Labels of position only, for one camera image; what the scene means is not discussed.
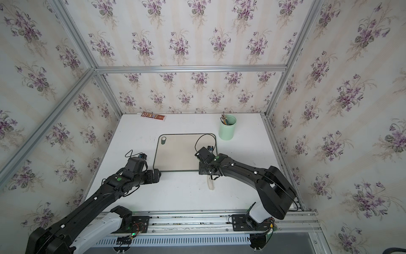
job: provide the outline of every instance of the small cup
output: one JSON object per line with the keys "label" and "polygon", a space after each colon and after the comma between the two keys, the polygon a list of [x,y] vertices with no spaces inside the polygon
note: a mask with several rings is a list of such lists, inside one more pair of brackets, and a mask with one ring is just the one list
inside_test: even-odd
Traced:
{"label": "small cup", "polygon": [[234,136],[235,125],[237,124],[237,119],[235,116],[226,114],[227,121],[229,125],[226,125],[220,120],[220,130],[218,131],[218,136],[222,140],[230,140]]}

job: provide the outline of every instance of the white table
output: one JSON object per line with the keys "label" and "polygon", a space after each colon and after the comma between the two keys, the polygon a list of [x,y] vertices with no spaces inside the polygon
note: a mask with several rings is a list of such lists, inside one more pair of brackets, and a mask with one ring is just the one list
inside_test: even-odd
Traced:
{"label": "white table", "polygon": [[[158,137],[162,134],[214,133],[219,153],[255,167],[278,167],[261,115],[235,116],[234,138],[224,141],[218,137],[220,114],[169,114],[165,122],[145,119],[141,115],[123,115],[87,198],[100,187],[103,178],[126,165],[128,158],[124,155],[130,149],[134,153],[145,153],[147,163],[152,167]],[[233,210],[248,209],[258,201],[260,198],[254,188],[230,177],[219,177],[211,191],[207,176],[198,172],[163,172],[159,183],[141,185],[132,195],[120,198],[104,211],[117,205],[132,211]]]}

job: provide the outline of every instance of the purple flower pattern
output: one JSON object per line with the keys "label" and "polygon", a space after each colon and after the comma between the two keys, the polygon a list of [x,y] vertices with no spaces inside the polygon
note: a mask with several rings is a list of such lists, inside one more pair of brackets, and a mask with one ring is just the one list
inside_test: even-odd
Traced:
{"label": "purple flower pattern", "polygon": [[300,174],[300,170],[298,167],[292,168],[291,171],[293,180],[295,181],[296,185],[300,185],[301,181],[305,182],[305,178],[302,176],[302,174]]}
{"label": "purple flower pattern", "polygon": [[270,31],[265,30],[261,34],[259,32],[254,32],[254,38],[248,41],[246,49],[250,50],[247,54],[246,61],[249,64],[256,64],[258,60],[261,60],[261,55],[264,54],[265,49],[268,47],[268,41],[266,40],[266,35]]}
{"label": "purple flower pattern", "polygon": [[220,92],[218,89],[212,89],[209,94],[210,104],[215,109],[220,106],[221,99],[224,98],[224,94]]}
{"label": "purple flower pattern", "polygon": [[95,128],[93,126],[88,126],[86,129],[82,128],[82,131],[79,133],[83,137],[83,143],[89,143],[96,147],[96,145],[99,145],[99,139],[97,138],[94,129]]}
{"label": "purple flower pattern", "polygon": [[186,107],[188,109],[190,107],[190,100],[193,98],[193,95],[187,90],[181,89],[179,90],[177,98],[180,100],[182,107]]}
{"label": "purple flower pattern", "polygon": [[331,22],[333,18],[338,17],[341,12],[340,6],[341,2],[339,0],[330,0],[323,3],[322,9],[320,10],[320,19],[314,30],[314,33],[317,33],[316,38],[324,35],[327,24]]}
{"label": "purple flower pattern", "polygon": [[218,58],[217,61],[220,61],[224,56],[224,50],[227,43],[231,43],[231,38],[229,37],[230,32],[224,32],[222,28],[214,28],[213,37],[211,37],[210,43],[213,46],[213,57]]}
{"label": "purple flower pattern", "polygon": [[173,83],[173,78],[176,76],[176,72],[166,72],[160,73],[159,76],[162,78],[165,86],[172,88],[175,84]]}
{"label": "purple flower pattern", "polygon": [[229,113],[229,114],[235,113],[235,111],[234,111],[235,108],[236,108],[236,106],[231,106],[229,108],[224,108],[223,114],[224,113]]}
{"label": "purple flower pattern", "polygon": [[208,78],[207,72],[192,72],[191,79],[194,80],[193,88],[196,89],[197,92],[203,91],[206,87],[204,84],[207,84]]}
{"label": "purple flower pattern", "polygon": [[145,8],[148,8],[148,18],[150,19],[151,25],[156,22],[157,29],[162,25],[163,20],[161,16],[162,4],[166,4],[165,0],[146,0],[142,1]]}
{"label": "purple flower pattern", "polygon": [[252,97],[254,97],[252,92],[248,91],[247,89],[242,89],[241,92],[237,95],[238,105],[244,108]]}
{"label": "purple flower pattern", "polygon": [[386,37],[391,30],[387,25],[390,25],[391,21],[397,17],[388,16],[392,10],[390,9],[390,2],[388,2],[384,9],[382,9],[381,5],[382,3],[379,3],[369,17],[359,21],[359,35],[350,43],[351,47],[347,52],[351,52],[352,56],[347,61],[355,61],[357,58],[362,57],[363,52],[366,51],[366,47],[371,42],[380,36]]}
{"label": "purple flower pattern", "polygon": [[196,108],[195,114],[204,114],[206,113],[207,107]]}
{"label": "purple flower pattern", "polygon": [[108,66],[113,66],[114,61],[116,61],[113,56],[113,47],[110,42],[104,38],[105,32],[98,31],[96,35],[89,33],[89,37],[94,39],[90,40],[90,45],[92,46],[92,51],[97,51],[99,53],[100,61],[105,62]]}
{"label": "purple flower pattern", "polygon": [[388,214],[388,209],[392,203],[395,204],[398,210],[406,210],[401,206],[401,201],[394,197],[388,197],[385,193],[385,187],[381,182],[374,184],[374,188],[368,182],[362,181],[362,183],[354,184],[356,193],[347,192],[343,193],[344,197],[347,198],[341,204],[348,207],[347,211],[350,213],[355,213],[358,219],[360,214],[364,215],[367,219],[372,216],[378,216],[380,220],[383,219],[384,215]]}
{"label": "purple flower pattern", "polygon": [[283,114],[282,122],[281,122],[281,131],[284,132],[287,127],[291,128],[293,122],[294,121],[292,119],[292,112],[290,112],[290,110],[288,110],[286,113]]}
{"label": "purple flower pattern", "polygon": [[76,110],[82,111],[84,117],[92,119],[93,117],[93,108],[91,108],[91,103],[86,94],[82,93],[78,95],[78,100],[73,102],[73,105],[76,107]]}
{"label": "purple flower pattern", "polygon": [[316,181],[310,186],[312,197],[326,196],[328,200],[332,199],[334,190],[331,188],[331,179],[329,174],[320,175],[317,173]]}
{"label": "purple flower pattern", "polygon": [[350,139],[343,139],[342,134],[336,131],[334,134],[327,132],[327,136],[323,137],[324,144],[319,144],[316,146],[317,152],[315,157],[318,161],[326,160],[333,161],[335,158],[340,159],[341,155],[344,153],[344,147],[352,146]]}
{"label": "purple flower pattern", "polygon": [[0,3],[0,8],[4,13],[4,23],[6,26],[10,26],[13,36],[24,37],[25,46],[31,54],[37,53],[44,58],[44,55],[47,55],[47,49],[45,48],[47,43],[39,39],[42,34],[37,29],[37,23],[15,5]]}
{"label": "purple flower pattern", "polygon": [[22,66],[14,66],[22,76],[22,84],[29,88],[35,88],[40,92],[40,96],[49,100],[52,97],[56,100],[56,91],[52,84],[49,84],[45,73],[47,72],[43,67],[39,67],[36,64],[29,66],[27,63],[22,63]]}
{"label": "purple flower pattern", "polygon": [[242,79],[242,73],[227,72],[224,79],[227,80],[226,89],[228,89],[229,92],[234,91],[238,87],[237,84],[239,84]]}
{"label": "purple flower pattern", "polygon": [[285,91],[283,92],[283,94],[285,95],[285,97],[283,98],[284,100],[289,99],[290,95],[293,92],[296,92],[298,90],[298,85],[299,83],[296,81],[297,77],[295,76],[295,74],[292,74],[292,77],[290,77],[287,81],[286,81],[286,87],[285,87]]}
{"label": "purple flower pattern", "polygon": [[341,233],[335,234],[336,243],[332,246],[337,251],[345,251],[351,254],[368,254],[368,251],[365,249],[368,238],[363,238],[358,235],[362,235],[362,230],[360,228],[351,229],[347,224],[343,223],[341,227]]}
{"label": "purple flower pattern", "polygon": [[36,185],[43,187],[43,177],[42,175],[34,174],[30,168],[31,161],[26,160],[24,166],[18,170],[13,177],[10,179],[9,183],[6,185],[9,190],[15,190],[18,187],[27,192],[31,190],[35,192],[34,188]]}
{"label": "purple flower pattern", "polygon": [[168,108],[167,113],[170,113],[170,114],[182,114],[182,111],[180,109],[177,109],[177,108],[173,107],[173,106],[170,106]]}
{"label": "purple flower pattern", "polygon": [[92,2],[93,7],[99,10],[104,23],[106,24],[110,22],[114,29],[117,26],[117,21],[113,15],[113,4],[116,4],[116,0],[95,0]]}
{"label": "purple flower pattern", "polygon": [[135,87],[136,89],[140,88],[141,83],[139,82],[139,76],[141,76],[141,73],[127,73],[124,74],[126,78],[128,78],[128,83],[132,86]]}
{"label": "purple flower pattern", "polygon": [[94,154],[93,154],[91,160],[92,160],[92,162],[87,164],[87,167],[90,169],[90,172],[92,174],[94,174],[96,172],[96,170],[98,169],[98,167],[99,167],[100,158],[99,157],[94,157]]}
{"label": "purple flower pattern", "polygon": [[68,202],[65,203],[67,207],[70,207],[71,211],[75,210],[84,198],[83,189],[75,192],[75,194],[68,198]]}
{"label": "purple flower pattern", "polygon": [[38,227],[47,228],[54,222],[59,220],[59,214],[54,214],[49,208],[51,203],[45,204],[39,203],[35,212],[26,215],[27,219],[20,223],[24,228],[28,228],[30,232],[34,231]]}
{"label": "purple flower pattern", "polygon": [[67,40],[68,39],[62,40],[61,45],[55,47],[56,50],[59,51],[59,60],[62,61],[63,67],[70,67],[71,74],[75,78],[80,78],[83,74],[83,68],[80,67],[78,54],[66,45]]}
{"label": "purple flower pattern", "polygon": [[119,92],[119,99],[130,113],[135,113],[135,99],[131,96],[131,93],[131,91]]}
{"label": "purple flower pattern", "polygon": [[113,137],[113,131],[112,130],[107,130],[106,133],[103,134],[103,137],[105,138],[104,141],[106,141],[107,143],[110,142],[111,138]]}
{"label": "purple flower pattern", "polygon": [[301,125],[307,125],[311,119],[319,118],[319,112],[322,111],[319,107],[319,100],[316,100],[316,97],[313,97],[311,101],[306,102],[304,106],[304,111],[302,112],[302,119]]}
{"label": "purple flower pattern", "polygon": [[146,35],[149,34],[149,31],[142,30],[141,33],[132,33],[134,39],[132,39],[132,49],[138,51],[138,59],[144,63],[144,65],[150,65],[153,60],[151,56],[152,52],[152,43],[147,39]]}
{"label": "purple flower pattern", "polygon": [[59,149],[66,152],[65,149],[72,151],[73,137],[70,137],[70,131],[66,129],[66,125],[57,123],[50,130],[50,134],[45,136],[47,142],[51,144],[51,147],[58,144]]}
{"label": "purple flower pattern", "polygon": [[255,105],[252,105],[250,107],[250,109],[247,110],[247,113],[260,113],[260,112],[261,112],[261,109],[257,108],[257,106],[255,106]]}
{"label": "purple flower pattern", "polygon": [[105,102],[103,102],[103,104],[99,103],[99,105],[97,106],[97,109],[99,110],[99,115],[101,117],[106,119],[108,122],[112,121],[110,112],[108,111],[108,104],[107,103],[105,103]]}
{"label": "purple flower pattern", "polygon": [[331,105],[328,112],[331,112],[333,116],[343,116],[343,109],[348,112],[351,110],[352,106],[359,106],[360,101],[364,98],[366,86],[372,88],[376,87],[376,84],[372,83],[371,79],[361,82],[361,76],[358,74],[355,74],[351,81],[344,81],[343,85],[337,88],[340,96],[332,98],[328,103]]}
{"label": "purple flower pattern", "polygon": [[384,161],[387,158],[393,161],[393,155],[400,158],[400,153],[406,150],[406,119],[393,118],[391,121],[394,122],[389,127],[391,134],[386,135],[385,138],[379,136],[379,142],[373,144],[383,149],[383,152],[375,155]]}
{"label": "purple flower pattern", "polygon": [[159,93],[156,90],[151,90],[151,94],[149,98],[153,101],[154,105],[158,109],[162,109],[164,107],[163,101],[165,99],[165,95],[163,93]]}
{"label": "purple flower pattern", "polygon": [[11,112],[0,109],[0,147],[6,151],[10,150],[10,146],[20,147],[26,138],[22,134],[24,128],[17,129],[18,122],[9,118],[8,113]]}
{"label": "purple flower pattern", "polygon": [[281,0],[279,1],[279,7],[281,10],[279,11],[278,22],[277,24],[281,23],[281,28],[286,26],[292,20],[292,13],[293,10],[296,9],[296,6],[299,3],[303,3],[303,0]]}
{"label": "purple flower pattern", "polygon": [[276,72],[257,72],[258,76],[258,86],[261,88],[264,88],[266,85],[268,85],[268,81],[272,76],[275,76]]}
{"label": "purple flower pattern", "polygon": [[281,148],[281,152],[287,154],[287,139],[283,138],[279,140],[279,147]]}
{"label": "purple flower pattern", "polygon": [[320,83],[322,78],[327,76],[327,72],[330,69],[330,62],[337,60],[335,54],[327,55],[326,51],[322,52],[322,55],[317,57],[314,63],[311,64],[313,71],[307,75],[306,87],[312,89],[316,87],[316,82]]}
{"label": "purple flower pattern", "polygon": [[206,21],[204,19],[204,10],[206,9],[206,5],[210,4],[212,0],[188,0],[189,7],[192,8],[192,23],[198,24],[198,27],[202,26]]}
{"label": "purple flower pattern", "polygon": [[299,155],[304,154],[305,156],[309,154],[310,147],[307,145],[307,142],[309,139],[306,137],[306,135],[303,135],[302,137],[298,137],[296,140],[296,144],[294,148],[292,149],[292,156],[294,158],[297,158]]}
{"label": "purple flower pattern", "polygon": [[284,55],[282,56],[281,62],[286,62],[287,59],[289,58],[289,56],[290,56],[290,51],[292,50],[292,47],[293,47],[293,45],[295,44],[295,38],[296,38],[296,35],[297,35],[297,34],[298,34],[298,33],[293,33],[292,39],[289,39],[289,41],[286,41],[286,45],[285,45],[285,47],[283,48],[284,50],[286,50],[286,54],[284,54]]}
{"label": "purple flower pattern", "polygon": [[238,15],[234,19],[233,28],[237,29],[237,34],[244,32],[248,26],[248,20],[254,18],[254,11],[257,9],[256,0],[233,0],[234,7],[233,12],[236,12]]}
{"label": "purple flower pattern", "polygon": [[82,179],[82,173],[76,170],[74,160],[66,159],[64,164],[57,165],[58,169],[55,170],[55,174],[59,176],[59,183],[70,181],[76,183],[78,179]]}
{"label": "purple flower pattern", "polygon": [[180,30],[179,33],[171,32],[172,38],[169,40],[169,49],[174,51],[172,57],[178,65],[183,65],[188,59],[186,55],[189,55],[190,45],[184,36],[186,33],[188,33],[186,30]]}

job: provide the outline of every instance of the wall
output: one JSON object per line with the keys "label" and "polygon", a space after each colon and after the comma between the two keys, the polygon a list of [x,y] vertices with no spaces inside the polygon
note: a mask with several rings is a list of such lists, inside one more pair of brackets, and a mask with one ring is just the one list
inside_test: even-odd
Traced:
{"label": "wall", "polygon": [[[262,65],[287,62],[311,3],[70,0],[65,6],[100,66]],[[261,112],[281,73],[170,75],[106,79],[125,113]],[[229,80],[235,80],[231,87]],[[213,104],[213,96],[221,102]]]}
{"label": "wall", "polygon": [[1,250],[21,253],[29,234],[74,210],[103,159],[118,119],[90,82],[0,193]]}
{"label": "wall", "polygon": [[0,1],[0,168],[86,69],[46,1]]}
{"label": "wall", "polygon": [[405,9],[327,0],[272,115],[333,253],[406,248]]}
{"label": "wall", "polygon": [[280,76],[280,72],[199,72],[105,78],[125,113],[255,113],[266,110]]}
{"label": "wall", "polygon": [[[3,168],[86,67],[47,1],[0,0],[0,11]],[[0,190],[0,252],[23,253],[33,230],[79,204],[117,124],[93,83]]]}

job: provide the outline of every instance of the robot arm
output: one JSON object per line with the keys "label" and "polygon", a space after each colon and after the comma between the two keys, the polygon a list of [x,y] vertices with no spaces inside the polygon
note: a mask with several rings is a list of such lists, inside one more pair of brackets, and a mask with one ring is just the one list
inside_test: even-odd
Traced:
{"label": "robot arm", "polygon": [[144,164],[147,165],[146,158],[145,154],[130,157],[124,168],[109,176],[73,212],[47,229],[37,228],[28,239],[26,254],[80,254],[119,228],[131,229],[132,212],[122,206],[112,209],[98,224],[85,228],[106,207],[129,195],[134,186],[159,182],[161,173],[158,169],[148,170],[147,166],[147,170],[142,171]]}
{"label": "robot arm", "polygon": [[195,156],[200,161],[200,175],[229,176],[257,190],[263,207],[258,203],[250,210],[250,216],[257,223],[270,217],[266,212],[277,219],[283,219],[296,197],[296,191],[276,167],[264,169],[248,166],[225,154],[215,156],[205,147]]}

